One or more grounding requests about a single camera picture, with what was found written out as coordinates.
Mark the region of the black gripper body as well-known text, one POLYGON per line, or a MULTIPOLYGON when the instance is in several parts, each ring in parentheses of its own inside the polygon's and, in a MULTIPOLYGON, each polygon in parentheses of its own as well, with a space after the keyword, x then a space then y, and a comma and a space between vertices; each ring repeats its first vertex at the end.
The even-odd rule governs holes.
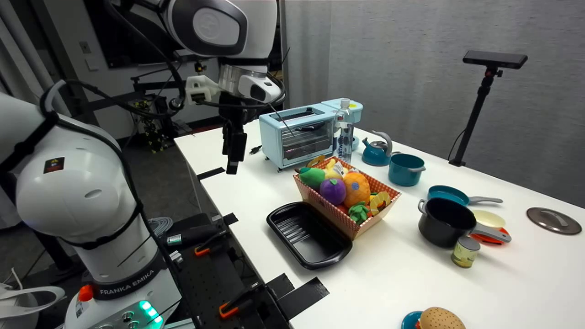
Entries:
POLYGON ((219 116, 224 123, 224 145, 222 154, 228 158, 230 165, 237 165, 244 156, 246 134, 244 125, 244 109, 239 99, 222 92, 219 96, 219 116))

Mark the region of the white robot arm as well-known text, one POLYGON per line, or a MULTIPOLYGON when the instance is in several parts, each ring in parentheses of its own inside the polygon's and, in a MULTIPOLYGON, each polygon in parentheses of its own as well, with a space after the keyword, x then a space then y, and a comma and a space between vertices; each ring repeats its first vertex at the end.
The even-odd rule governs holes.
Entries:
MULTIPOLYGON (((226 171, 243 162, 243 112, 277 103, 268 79, 275 0, 158 0, 164 32, 179 50, 219 63, 210 94, 221 105, 226 171)), ((62 83, 36 105, 0 103, 1 171, 16 176, 14 207, 32 231, 69 246, 89 275, 62 329, 162 329, 180 304, 169 260, 151 233, 120 147, 102 129, 52 110, 62 83)))

